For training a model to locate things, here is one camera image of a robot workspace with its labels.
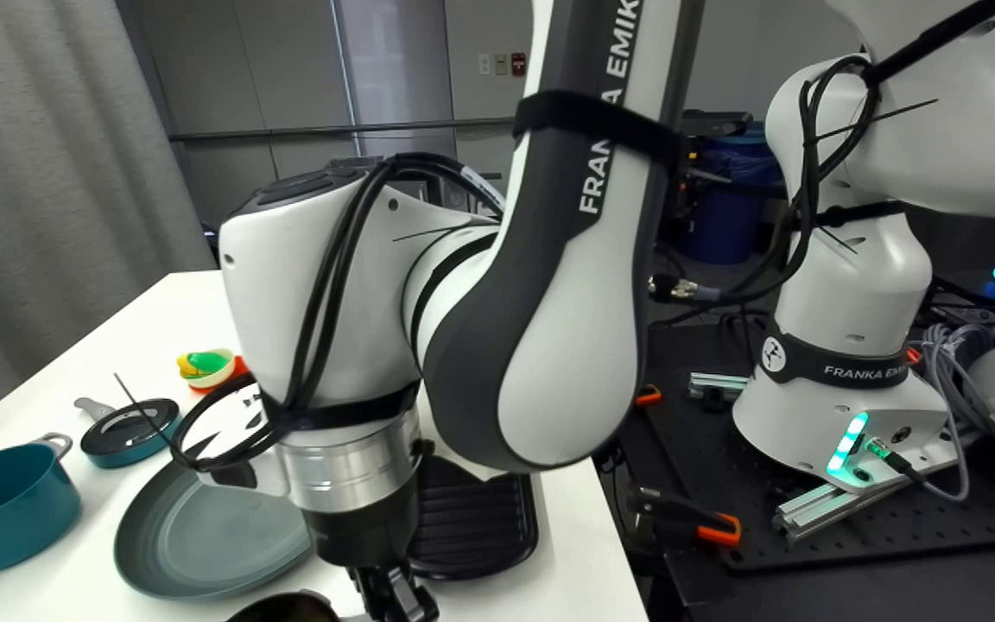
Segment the black pot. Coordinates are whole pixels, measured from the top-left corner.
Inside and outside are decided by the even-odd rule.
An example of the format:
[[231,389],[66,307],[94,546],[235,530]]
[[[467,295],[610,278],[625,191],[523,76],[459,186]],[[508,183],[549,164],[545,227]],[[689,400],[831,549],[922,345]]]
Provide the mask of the black pot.
[[224,622],[342,622],[342,618],[324,595],[303,589],[261,598]]

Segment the grey plate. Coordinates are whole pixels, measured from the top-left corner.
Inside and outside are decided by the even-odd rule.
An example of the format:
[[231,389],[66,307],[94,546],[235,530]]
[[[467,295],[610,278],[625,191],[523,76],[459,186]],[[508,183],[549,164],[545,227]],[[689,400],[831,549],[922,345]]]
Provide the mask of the grey plate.
[[288,501],[209,486],[174,463],[130,501],[113,543],[116,570],[128,586],[179,601],[249,592],[313,554],[307,524]]

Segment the grey curtain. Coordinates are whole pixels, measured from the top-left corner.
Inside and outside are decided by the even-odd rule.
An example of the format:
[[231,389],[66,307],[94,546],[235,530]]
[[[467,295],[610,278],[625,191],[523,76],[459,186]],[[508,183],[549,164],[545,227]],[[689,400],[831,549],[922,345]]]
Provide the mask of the grey curtain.
[[0,398],[216,267],[115,0],[0,0]]

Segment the black ridged grill pan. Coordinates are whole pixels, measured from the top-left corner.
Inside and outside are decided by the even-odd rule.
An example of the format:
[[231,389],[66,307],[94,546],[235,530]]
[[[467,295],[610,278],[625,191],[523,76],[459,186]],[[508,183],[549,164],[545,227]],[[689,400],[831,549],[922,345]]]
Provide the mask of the black ridged grill pan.
[[412,574],[471,581],[528,560],[540,542],[529,475],[484,481],[438,456],[419,470],[420,520],[409,546]]

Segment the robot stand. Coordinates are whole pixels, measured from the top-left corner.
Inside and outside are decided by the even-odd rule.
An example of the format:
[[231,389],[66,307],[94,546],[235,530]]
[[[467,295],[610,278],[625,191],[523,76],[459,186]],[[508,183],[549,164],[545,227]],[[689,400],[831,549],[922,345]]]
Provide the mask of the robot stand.
[[[692,371],[738,374],[757,321],[691,321],[650,334],[648,378],[661,402],[631,415],[605,453],[605,493],[632,570],[650,580],[653,622],[995,622],[995,441],[970,456],[971,493],[945,503],[908,487],[790,543],[771,519],[812,478],[766,460],[729,409],[688,394]],[[632,485],[733,513],[735,549],[633,515]]]

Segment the yellow green toy bowl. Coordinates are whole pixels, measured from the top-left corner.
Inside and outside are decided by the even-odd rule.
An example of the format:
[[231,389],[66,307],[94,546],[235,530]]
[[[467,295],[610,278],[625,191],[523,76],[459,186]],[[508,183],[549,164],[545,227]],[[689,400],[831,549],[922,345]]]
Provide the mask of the yellow green toy bowl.
[[176,359],[179,377],[191,389],[210,390],[232,377],[236,354],[229,349],[186,352]]

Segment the long aluminium bar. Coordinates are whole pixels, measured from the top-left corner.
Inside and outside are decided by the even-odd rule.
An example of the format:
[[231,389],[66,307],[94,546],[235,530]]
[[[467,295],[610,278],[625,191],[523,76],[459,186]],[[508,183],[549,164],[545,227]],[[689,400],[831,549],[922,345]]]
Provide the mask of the long aluminium bar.
[[[895,478],[864,492],[847,492],[832,484],[822,485],[779,505],[774,513],[773,526],[782,532],[787,543],[795,544],[910,487],[916,491],[931,493],[947,503],[964,503],[970,497],[972,484],[965,444],[956,438],[948,438],[942,445],[955,450],[955,456],[932,466],[928,455],[916,455],[916,463],[927,463],[925,468],[919,470],[915,464],[905,460],[889,442],[873,436],[862,445],[861,453],[877,458]],[[959,481],[955,492],[945,492],[928,480],[932,473],[951,467],[957,469]]]

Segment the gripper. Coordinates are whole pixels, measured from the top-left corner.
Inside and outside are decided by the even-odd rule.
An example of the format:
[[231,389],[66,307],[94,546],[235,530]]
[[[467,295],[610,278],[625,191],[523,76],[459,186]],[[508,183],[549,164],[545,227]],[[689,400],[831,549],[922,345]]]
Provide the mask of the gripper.
[[301,514],[316,555],[349,568],[349,579],[372,622],[437,622],[437,602],[407,564],[380,568],[407,558],[420,520],[417,479],[355,511]]

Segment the grey wall rail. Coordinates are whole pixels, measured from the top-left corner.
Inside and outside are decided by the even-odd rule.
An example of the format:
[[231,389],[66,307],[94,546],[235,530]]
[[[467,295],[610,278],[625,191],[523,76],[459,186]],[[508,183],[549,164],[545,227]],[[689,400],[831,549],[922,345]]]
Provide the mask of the grey wall rail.
[[287,129],[228,130],[228,131],[185,131],[168,134],[171,143],[194,144],[223,141],[249,141],[249,139],[289,139],[321,137],[355,137],[364,134],[386,133],[386,131],[445,130],[445,129],[493,129],[512,126],[514,117],[483,117],[470,119],[435,119],[434,121],[412,121],[383,124],[352,124],[331,126],[302,126]]

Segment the blue bin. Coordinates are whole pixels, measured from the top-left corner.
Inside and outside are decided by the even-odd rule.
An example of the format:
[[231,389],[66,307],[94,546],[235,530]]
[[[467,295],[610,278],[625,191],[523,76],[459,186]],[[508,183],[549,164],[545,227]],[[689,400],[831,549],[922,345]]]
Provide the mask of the blue bin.
[[704,139],[696,167],[728,182],[701,180],[692,198],[681,252],[696,263],[743,263],[757,251],[769,200],[785,200],[784,175],[758,122],[735,136]]

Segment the small teal pot with lid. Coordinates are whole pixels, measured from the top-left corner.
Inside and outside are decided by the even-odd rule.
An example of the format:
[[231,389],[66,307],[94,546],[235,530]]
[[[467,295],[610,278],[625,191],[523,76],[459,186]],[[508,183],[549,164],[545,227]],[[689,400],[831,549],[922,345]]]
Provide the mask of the small teal pot with lid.
[[80,452],[103,469],[133,465],[167,450],[181,425],[181,406],[173,399],[143,399],[113,409],[90,397],[79,397],[73,406],[93,421],[80,437]]

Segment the short aluminium bar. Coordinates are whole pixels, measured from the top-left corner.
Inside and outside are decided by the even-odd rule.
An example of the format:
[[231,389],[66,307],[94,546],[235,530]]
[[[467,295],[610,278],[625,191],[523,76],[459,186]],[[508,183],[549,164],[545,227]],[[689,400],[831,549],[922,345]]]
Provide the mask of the short aluminium bar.
[[694,399],[733,403],[749,384],[748,377],[738,375],[691,371],[688,375],[688,394]]

